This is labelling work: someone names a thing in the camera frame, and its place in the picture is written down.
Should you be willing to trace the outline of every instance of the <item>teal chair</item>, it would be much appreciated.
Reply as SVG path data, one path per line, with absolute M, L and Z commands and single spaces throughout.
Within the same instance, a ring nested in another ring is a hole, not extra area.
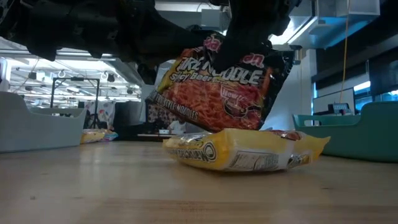
M 293 115 L 297 131 L 314 137 L 330 136 L 323 154 L 375 162 L 398 162 L 398 102 L 364 105 L 361 115 Z M 306 126 L 319 121 L 321 126 Z

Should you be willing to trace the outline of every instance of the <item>plastic wrapper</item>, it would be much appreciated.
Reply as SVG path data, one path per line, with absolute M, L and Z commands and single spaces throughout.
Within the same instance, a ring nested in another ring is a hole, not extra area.
M 80 144 L 87 144 L 99 141 L 112 141 L 118 134 L 107 129 L 84 129 L 81 135 Z
M 111 130 L 105 130 L 105 136 L 101 141 L 113 141 L 119 135 Z
M 223 38 L 213 34 L 202 47 L 184 50 L 148 100 L 207 131 L 260 129 L 290 73 L 294 52 L 262 45 L 216 73 L 212 63 Z
M 224 129 L 210 134 L 185 134 L 163 141 L 173 158 L 194 167 L 220 171 L 275 171 L 318 159 L 328 138 L 296 131 Z

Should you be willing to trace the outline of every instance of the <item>fluorescent light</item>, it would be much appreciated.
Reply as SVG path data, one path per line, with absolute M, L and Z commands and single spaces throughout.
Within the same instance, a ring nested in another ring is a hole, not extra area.
M 273 45 L 283 45 L 286 44 L 286 42 L 294 35 L 294 23 L 292 20 L 290 20 L 285 32 L 280 35 L 272 35 L 271 38 L 269 39 Z
M 91 96 L 95 96 L 95 94 L 90 93 L 89 91 L 86 91 L 86 90 L 80 90 L 80 91 L 83 92 L 83 93 L 87 93 L 87 94 L 89 94 L 89 95 L 91 95 Z
M 292 42 L 294 42 L 298 37 L 300 37 L 308 28 L 310 28 L 310 26 L 316 22 L 318 20 L 318 17 L 315 16 L 314 18 L 312 18 L 310 20 L 310 22 L 307 23 L 307 25 L 305 25 L 303 28 L 300 29 L 300 31 L 298 31 L 296 34 L 294 34 L 292 36 L 292 38 L 290 38 L 289 41 L 287 41 L 288 44 L 292 44 Z
M 75 88 L 75 87 L 67 87 L 67 90 L 73 91 L 75 93 L 80 92 L 80 90 L 78 88 Z
M 91 61 L 101 60 L 101 61 L 104 61 L 104 62 L 114 62 L 114 61 L 116 61 L 116 58 L 101 58 L 101 59 L 98 59 L 98 58 L 87 58 L 87 60 L 91 60 Z
M 369 88 L 370 86 L 371 86 L 371 82 L 367 81 L 367 82 L 364 82 L 364 83 L 354 86 L 354 91 L 363 90 L 365 88 Z
M 80 88 L 86 88 L 86 89 L 94 88 L 94 89 L 97 89 L 97 86 L 81 86 Z M 99 89 L 100 90 L 113 90 L 113 88 L 111 86 L 100 86 Z
M 51 97 L 51 94 L 24 94 L 25 96 L 32 96 L 32 97 Z M 84 95 L 54 95 L 54 98 L 63 98 L 63 97 L 71 97 L 76 98 L 78 100 L 95 100 L 95 96 L 84 96 Z M 138 97 L 131 95 L 131 96 L 108 96 L 110 100 L 118 100 L 118 101 L 138 101 L 141 102 L 141 99 Z M 106 101 L 106 96 L 99 96 L 99 101 Z
M 81 57 L 91 57 L 91 54 L 88 52 L 57 52 L 59 56 L 81 56 Z M 102 54 L 102 57 L 112 57 L 111 54 Z
M 201 12 L 202 9 L 219 10 L 219 6 L 203 2 L 156 2 L 155 9 L 158 11 L 174 12 Z
M 317 84 L 316 83 L 313 84 L 313 97 L 314 97 L 314 99 L 318 98 L 318 91 L 317 91 Z
M 55 81 L 56 83 L 59 83 L 59 84 L 61 84 L 61 85 L 64 85 L 64 86 L 69 86 L 69 84 L 67 84 L 67 83 L 65 83 L 65 82 L 61 82 L 60 80 L 57 80 L 57 81 Z
M 113 67 L 110 67 L 107 63 L 100 61 L 99 59 L 95 61 L 82 61 L 82 60 L 57 60 L 61 65 L 64 65 L 74 70 L 92 70 L 92 71 L 114 71 Z

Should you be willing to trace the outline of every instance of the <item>wooden surface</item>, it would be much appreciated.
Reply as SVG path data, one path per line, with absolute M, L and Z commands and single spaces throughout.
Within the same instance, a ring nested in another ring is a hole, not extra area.
M 0 223 L 397 223 L 398 166 L 322 157 L 220 174 L 154 142 L 0 154 Z

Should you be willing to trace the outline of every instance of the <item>noodle package label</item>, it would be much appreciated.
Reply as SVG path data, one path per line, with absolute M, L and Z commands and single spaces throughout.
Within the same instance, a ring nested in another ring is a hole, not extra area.
M 259 129 L 292 68 L 294 53 L 262 45 L 235 66 L 217 73 L 212 66 L 223 36 L 185 49 L 149 100 L 207 131 Z
M 164 140 L 163 148 L 171 158 L 194 167 L 262 172 L 309 164 L 329 140 L 295 131 L 224 129 L 216 134 L 175 136 Z

